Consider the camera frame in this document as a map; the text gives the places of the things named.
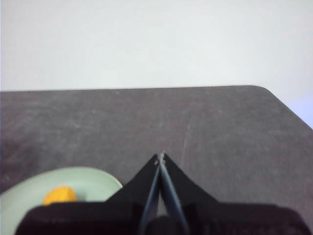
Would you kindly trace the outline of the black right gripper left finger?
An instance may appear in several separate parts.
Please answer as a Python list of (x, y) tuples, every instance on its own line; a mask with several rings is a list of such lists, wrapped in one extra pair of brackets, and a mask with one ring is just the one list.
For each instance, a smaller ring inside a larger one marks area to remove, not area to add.
[(19, 223), (18, 235), (137, 235), (144, 234), (156, 215), (158, 157), (105, 201), (38, 206)]

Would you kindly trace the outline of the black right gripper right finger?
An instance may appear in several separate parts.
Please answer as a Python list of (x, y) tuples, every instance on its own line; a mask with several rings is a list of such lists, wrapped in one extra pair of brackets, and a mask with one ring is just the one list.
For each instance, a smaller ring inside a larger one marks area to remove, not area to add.
[(171, 215), (190, 235), (307, 235), (298, 212), (274, 204), (222, 202), (215, 199), (163, 153), (160, 171)]

